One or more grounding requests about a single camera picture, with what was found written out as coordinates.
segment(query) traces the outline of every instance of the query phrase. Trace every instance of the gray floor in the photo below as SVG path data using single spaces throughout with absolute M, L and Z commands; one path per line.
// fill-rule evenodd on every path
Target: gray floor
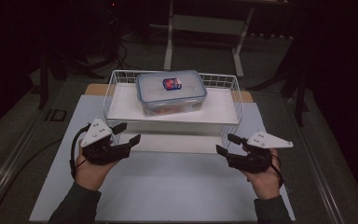
M 130 41 L 129 38 L 134 37 L 131 35 L 123 40 L 122 44 L 127 49 L 125 68 L 162 70 L 166 48 L 164 36 L 162 32 L 151 37 L 147 43 Z M 240 80 L 241 88 L 245 90 L 272 77 L 290 42 L 280 38 L 246 38 L 241 52 L 245 73 L 245 78 Z M 120 48 L 120 55 L 123 54 L 124 49 Z M 110 77 L 116 66 L 114 64 L 97 72 Z M 172 70 L 185 69 L 202 73 L 235 74 L 230 49 L 192 46 L 179 38 L 173 48 Z M 90 83 L 106 80 L 89 79 L 76 72 L 64 82 L 51 78 L 50 98 L 44 110 L 37 109 L 38 95 L 26 94 L 0 120 L 0 167 L 13 151 L 24 148 L 23 153 L 18 154 L 19 162 L 13 164 L 14 171 L 18 171 L 39 149 L 62 138 L 79 96 Z M 281 157 L 282 172 L 286 177 L 296 223 L 358 223 L 358 187 L 311 92 L 307 91 L 306 95 L 309 112 L 303 114 L 305 126 L 300 128 L 293 119 L 292 99 L 283 99 L 278 93 L 281 85 L 272 85 L 262 91 L 252 92 L 252 95 L 267 131 L 278 133 L 282 138 L 292 139 L 295 143 L 296 148 L 282 150 Z M 64 121 L 46 119 L 49 118 L 50 109 L 67 111 Z M 46 148 L 16 176 L 0 202 L 0 223 L 28 223 L 58 147 L 59 143 Z M 8 170 L 1 173 L 8 177 L 12 174 Z

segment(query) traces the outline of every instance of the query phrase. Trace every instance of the white wire rack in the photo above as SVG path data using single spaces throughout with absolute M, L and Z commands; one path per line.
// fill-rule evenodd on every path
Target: white wire rack
M 137 76 L 141 74 L 150 73 L 166 73 L 166 71 L 141 71 L 141 70 L 115 70 L 109 81 L 109 86 L 106 91 L 106 95 L 103 101 L 103 113 L 106 121 L 110 125 L 118 125 L 123 120 L 114 120 L 108 118 L 109 111 L 111 109 L 113 98 L 115 95 L 116 87 L 118 83 L 135 83 Z M 241 90 L 238 84 L 238 80 L 235 76 L 231 75 L 220 75 L 220 74 L 205 74 L 200 73 L 200 77 L 203 81 L 205 88 L 218 88 L 218 89 L 229 89 L 234 103 L 234 109 L 237 114 L 238 123 L 241 122 L 243 116 L 243 106 L 241 98 Z M 235 133 L 238 125 L 219 125 L 220 135 L 222 137 L 222 144 L 228 147 L 227 134 Z M 118 141 L 119 136 L 116 136 L 114 141 Z

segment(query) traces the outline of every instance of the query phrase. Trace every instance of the dark background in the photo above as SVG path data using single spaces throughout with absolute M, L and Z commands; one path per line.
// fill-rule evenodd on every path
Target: dark background
M 181 2 L 179 9 L 184 12 L 208 14 L 215 7 L 199 1 Z M 0 118 L 33 87 L 28 76 L 39 67 L 41 35 L 51 46 L 78 60 L 85 61 L 86 53 L 106 53 L 102 29 L 112 16 L 107 14 L 111 3 L 0 1 Z M 119 24 L 131 26 L 144 38 L 149 23 L 167 23 L 168 1 L 115 3 Z M 311 16 L 296 7 L 262 7 L 249 31 L 265 38 L 298 37 L 286 55 L 285 66 L 310 70 L 307 88 L 313 91 L 358 182 L 358 1 L 316 1 L 314 5 L 322 8 Z M 219 16 L 242 15 L 218 7 Z

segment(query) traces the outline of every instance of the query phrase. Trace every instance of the white table surface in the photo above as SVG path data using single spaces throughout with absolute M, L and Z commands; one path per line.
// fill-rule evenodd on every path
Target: white table surface
M 255 103 L 245 103 L 236 135 L 265 131 Z M 73 183 L 70 148 L 78 130 L 103 117 L 103 97 L 83 95 L 68 126 L 30 221 L 47 221 Z M 230 152 L 241 153 L 233 144 Z M 100 189 L 96 221 L 219 222 L 256 220 L 250 183 L 217 154 L 132 151 L 109 173 Z M 286 207 L 295 219 L 284 186 Z

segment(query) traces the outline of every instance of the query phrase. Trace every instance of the person's hand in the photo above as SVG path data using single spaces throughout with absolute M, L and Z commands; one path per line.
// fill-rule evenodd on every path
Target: person's hand
M 272 148 L 270 151 L 272 155 L 278 157 L 277 149 Z M 278 159 L 274 156 L 272 157 L 272 164 L 279 170 Z M 252 187 L 258 199 L 268 200 L 280 195 L 279 176 L 271 167 L 269 167 L 266 172 L 259 174 L 241 172 L 245 174 L 248 181 L 252 183 Z
M 86 158 L 83 156 L 83 148 L 79 141 L 79 155 L 76 158 L 76 165 L 83 162 Z M 84 161 L 76 168 L 75 182 L 85 189 L 98 190 L 103 184 L 106 175 L 118 163 L 118 161 L 111 162 L 106 165 L 95 165 L 89 161 Z

